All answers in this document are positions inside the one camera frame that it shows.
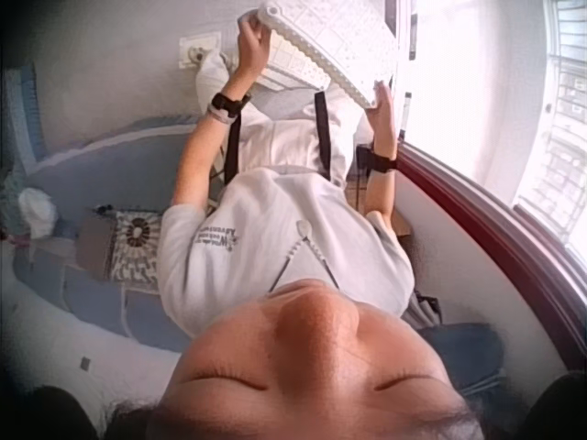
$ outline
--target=white t-shirt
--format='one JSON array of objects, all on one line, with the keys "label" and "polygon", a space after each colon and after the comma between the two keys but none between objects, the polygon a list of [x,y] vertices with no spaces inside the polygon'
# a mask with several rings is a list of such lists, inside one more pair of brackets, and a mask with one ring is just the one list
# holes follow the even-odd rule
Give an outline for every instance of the white t-shirt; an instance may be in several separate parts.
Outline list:
[{"label": "white t-shirt", "polygon": [[288,282],[319,279],[400,316],[412,267],[381,214],[362,217],[315,173],[239,174],[207,219],[191,205],[163,217],[158,278],[167,314],[191,336],[229,309]]}]

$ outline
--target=black suspender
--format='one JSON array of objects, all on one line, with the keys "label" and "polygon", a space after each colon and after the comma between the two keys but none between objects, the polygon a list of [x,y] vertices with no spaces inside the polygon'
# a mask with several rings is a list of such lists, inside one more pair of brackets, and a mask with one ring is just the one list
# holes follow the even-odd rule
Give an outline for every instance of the black suspender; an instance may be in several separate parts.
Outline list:
[{"label": "black suspender", "polygon": [[332,143],[330,142],[330,124],[328,123],[327,98],[324,92],[314,96],[316,106],[316,125],[318,128],[318,140],[320,142],[320,160],[324,167],[324,177],[331,181],[330,162],[332,160]]},{"label": "black suspender", "polygon": [[224,182],[228,185],[238,174],[238,144],[240,142],[240,126],[242,124],[241,115],[230,126],[228,135],[227,156],[224,161]]},{"label": "black suspender", "polygon": [[[332,143],[330,141],[330,125],[328,123],[327,99],[324,92],[316,93],[316,125],[320,142],[320,160],[324,167],[325,179],[331,181],[330,164],[332,160]],[[224,165],[224,181],[228,185],[238,174],[238,145],[240,143],[241,116],[230,127],[228,135],[227,156]]]}]

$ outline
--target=closed eye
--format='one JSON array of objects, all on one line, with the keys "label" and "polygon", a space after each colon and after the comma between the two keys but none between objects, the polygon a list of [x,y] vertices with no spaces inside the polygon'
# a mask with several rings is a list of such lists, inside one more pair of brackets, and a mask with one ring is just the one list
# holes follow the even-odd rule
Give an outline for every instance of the closed eye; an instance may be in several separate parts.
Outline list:
[{"label": "closed eye", "polygon": [[394,386],[399,385],[402,382],[406,382],[407,380],[422,380],[422,379],[437,380],[436,378],[429,376],[429,375],[426,375],[426,374],[408,374],[407,376],[402,376],[401,378],[396,378],[396,379],[392,379],[387,382],[384,382],[383,384],[375,387],[374,390],[375,391],[387,391],[390,388],[393,388]]},{"label": "closed eye", "polygon": [[246,379],[242,379],[239,376],[233,375],[233,374],[226,374],[223,372],[210,372],[210,373],[198,373],[195,375],[195,377],[192,378],[192,381],[197,381],[197,380],[231,380],[233,382],[239,383],[241,385],[244,385],[245,387],[248,388],[252,388],[256,391],[266,391],[269,388],[263,385],[259,385],[258,383],[253,383],[249,380]]}]

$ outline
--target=wooden window frame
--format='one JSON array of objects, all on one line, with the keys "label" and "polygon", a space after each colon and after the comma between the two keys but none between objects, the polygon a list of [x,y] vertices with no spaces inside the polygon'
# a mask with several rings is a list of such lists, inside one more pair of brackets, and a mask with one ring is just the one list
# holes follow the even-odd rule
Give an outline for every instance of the wooden window frame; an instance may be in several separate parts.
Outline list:
[{"label": "wooden window frame", "polygon": [[512,209],[437,159],[403,143],[399,171],[436,202],[514,284],[552,340],[566,367],[587,369],[587,274],[541,233],[522,209]]}]

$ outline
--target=logo on shirt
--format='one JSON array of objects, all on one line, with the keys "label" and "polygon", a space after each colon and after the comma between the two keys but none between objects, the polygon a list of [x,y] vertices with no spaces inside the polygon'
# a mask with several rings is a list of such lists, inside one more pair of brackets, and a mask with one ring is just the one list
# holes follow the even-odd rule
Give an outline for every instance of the logo on shirt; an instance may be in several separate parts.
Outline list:
[{"label": "logo on shirt", "polygon": [[207,226],[200,229],[195,237],[196,245],[215,246],[232,252],[238,243],[237,230],[228,227]]}]

